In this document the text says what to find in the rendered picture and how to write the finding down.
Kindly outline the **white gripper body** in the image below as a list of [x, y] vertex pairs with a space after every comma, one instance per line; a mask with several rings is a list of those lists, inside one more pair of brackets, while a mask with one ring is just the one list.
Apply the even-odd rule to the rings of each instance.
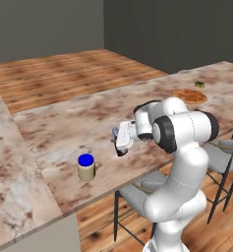
[[120, 123], [116, 147], [118, 149], [129, 149], [134, 143], [135, 126], [130, 121]]

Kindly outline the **blue-lidded mayonnaise jar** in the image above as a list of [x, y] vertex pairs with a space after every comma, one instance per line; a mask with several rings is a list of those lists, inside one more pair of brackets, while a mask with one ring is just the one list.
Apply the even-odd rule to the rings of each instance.
[[95, 162], [91, 154], [82, 154], [78, 157], [78, 175], [83, 182], [94, 179]]

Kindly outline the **grey stool with black legs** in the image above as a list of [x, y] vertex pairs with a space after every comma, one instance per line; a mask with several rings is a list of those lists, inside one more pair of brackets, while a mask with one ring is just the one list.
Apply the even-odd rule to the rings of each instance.
[[119, 212], [119, 198], [123, 198], [133, 210], [135, 210], [143, 218], [146, 216], [143, 209], [144, 200], [157, 188], [159, 188], [166, 181], [166, 177], [160, 171], [154, 171], [135, 182], [117, 190], [114, 194], [114, 240], [117, 240], [118, 227], [121, 226], [133, 238], [145, 245], [139, 240], [127, 227], [120, 223]]
[[218, 185], [218, 190], [212, 203], [212, 207], [207, 219], [210, 222], [217, 205], [224, 202], [223, 211], [226, 210], [230, 199], [233, 194], [233, 181], [229, 190], [224, 188], [228, 174], [233, 171], [233, 133], [232, 137], [227, 140], [213, 140], [212, 142], [203, 144], [204, 150], [208, 154], [208, 169], [214, 171], [222, 176], [220, 182], [218, 182], [209, 172], [206, 174]]

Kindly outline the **round brown flatbread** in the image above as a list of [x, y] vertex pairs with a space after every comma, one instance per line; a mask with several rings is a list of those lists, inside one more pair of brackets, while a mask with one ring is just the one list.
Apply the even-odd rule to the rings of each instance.
[[207, 101], [205, 94], [190, 89], [176, 89], [172, 92], [172, 95], [181, 98], [188, 104], [201, 104]]

